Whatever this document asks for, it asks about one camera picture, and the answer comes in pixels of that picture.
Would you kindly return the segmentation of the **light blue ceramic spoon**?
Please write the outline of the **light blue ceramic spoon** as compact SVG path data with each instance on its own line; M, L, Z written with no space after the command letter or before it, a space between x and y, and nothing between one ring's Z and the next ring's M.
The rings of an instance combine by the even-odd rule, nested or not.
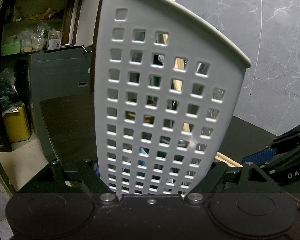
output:
M149 152L149 148L140 147L137 162L138 168L143 170L149 169Z

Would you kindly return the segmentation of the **white perforated plastic utensil caddy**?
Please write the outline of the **white perforated plastic utensil caddy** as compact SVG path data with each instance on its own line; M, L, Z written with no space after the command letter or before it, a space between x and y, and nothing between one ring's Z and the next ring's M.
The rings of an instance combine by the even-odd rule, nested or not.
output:
M208 173L249 58L172 0L102 0L95 63L100 177L118 196L190 192ZM140 147L149 169L138 168Z

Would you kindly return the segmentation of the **wooden chopstick plain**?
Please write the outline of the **wooden chopstick plain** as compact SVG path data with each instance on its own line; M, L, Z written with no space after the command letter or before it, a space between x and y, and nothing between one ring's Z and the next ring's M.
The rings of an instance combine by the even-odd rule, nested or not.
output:
M217 152L215 159L226 163L230 167L242 167L241 164L227 157L226 155L221 154L220 152Z

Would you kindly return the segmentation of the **yellow container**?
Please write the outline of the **yellow container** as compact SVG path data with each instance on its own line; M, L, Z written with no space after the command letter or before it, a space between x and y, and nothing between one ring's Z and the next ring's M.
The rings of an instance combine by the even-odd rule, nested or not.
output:
M11 143L30 139L31 129L27 120L26 108L22 103L8 108L2 114L7 137Z

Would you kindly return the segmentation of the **dark grey cabinet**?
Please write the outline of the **dark grey cabinet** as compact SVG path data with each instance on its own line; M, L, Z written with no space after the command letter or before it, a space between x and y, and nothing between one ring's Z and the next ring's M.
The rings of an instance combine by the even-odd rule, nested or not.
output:
M90 93L92 53L91 46L70 46L39 51L26 59L34 131L47 161L58 157L46 127L50 115L42 112L41 105L60 105L61 100Z

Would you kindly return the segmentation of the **green box on shelf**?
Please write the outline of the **green box on shelf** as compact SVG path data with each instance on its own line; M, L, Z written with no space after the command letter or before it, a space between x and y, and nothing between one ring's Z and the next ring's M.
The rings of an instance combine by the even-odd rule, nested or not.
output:
M21 48L20 42L12 42L1 45L1 56L19 54Z

